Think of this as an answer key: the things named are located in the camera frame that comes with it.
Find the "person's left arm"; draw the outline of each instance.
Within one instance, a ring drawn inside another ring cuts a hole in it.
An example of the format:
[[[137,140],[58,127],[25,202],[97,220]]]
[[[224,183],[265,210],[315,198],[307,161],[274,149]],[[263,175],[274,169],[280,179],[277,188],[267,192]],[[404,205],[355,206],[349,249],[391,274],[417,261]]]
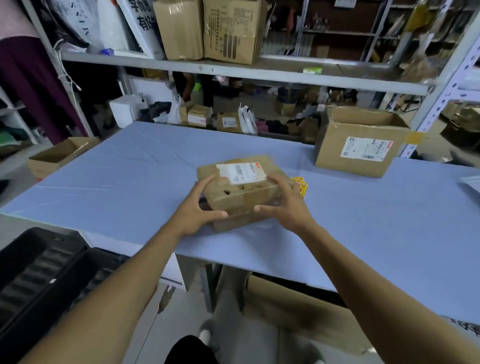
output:
[[[228,216],[225,211],[203,211],[198,205],[213,178],[197,182],[148,243],[80,301],[20,363],[121,363],[138,318],[179,240]]]

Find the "table leg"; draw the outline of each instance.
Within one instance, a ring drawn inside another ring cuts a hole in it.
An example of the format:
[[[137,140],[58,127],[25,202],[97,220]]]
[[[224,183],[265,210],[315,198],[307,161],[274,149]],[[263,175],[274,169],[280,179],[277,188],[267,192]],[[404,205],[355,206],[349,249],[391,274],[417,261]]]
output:
[[[216,306],[216,287],[220,273],[222,272],[222,264],[205,264],[200,269],[200,280],[202,281],[202,289],[205,296],[205,306],[208,313],[213,313]]]

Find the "pink shirt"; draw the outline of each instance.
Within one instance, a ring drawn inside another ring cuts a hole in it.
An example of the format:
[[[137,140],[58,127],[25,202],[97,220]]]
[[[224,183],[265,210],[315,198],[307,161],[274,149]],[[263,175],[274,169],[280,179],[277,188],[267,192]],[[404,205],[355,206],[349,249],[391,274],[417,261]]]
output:
[[[38,38],[38,33],[16,0],[0,0],[0,40],[13,36]]]

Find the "person's left hand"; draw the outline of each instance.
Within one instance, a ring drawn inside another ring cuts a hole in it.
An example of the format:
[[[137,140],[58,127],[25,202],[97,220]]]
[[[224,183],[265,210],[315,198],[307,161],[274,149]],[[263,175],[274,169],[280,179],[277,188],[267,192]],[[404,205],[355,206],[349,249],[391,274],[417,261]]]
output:
[[[180,237],[195,234],[208,222],[223,220],[228,217],[226,211],[204,211],[200,209],[198,200],[205,187],[215,178],[211,175],[201,181],[195,182],[188,196],[178,206],[166,225],[176,231]]]

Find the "forearm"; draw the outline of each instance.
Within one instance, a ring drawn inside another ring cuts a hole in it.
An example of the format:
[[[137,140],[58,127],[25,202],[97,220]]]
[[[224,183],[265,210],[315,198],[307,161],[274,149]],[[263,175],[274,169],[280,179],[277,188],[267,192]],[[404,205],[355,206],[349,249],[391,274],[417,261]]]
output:
[[[168,225],[92,291],[22,364],[121,363],[138,318],[179,240]]]
[[[480,351],[473,343],[375,272],[325,229],[311,224],[299,236],[385,363],[479,362]]]

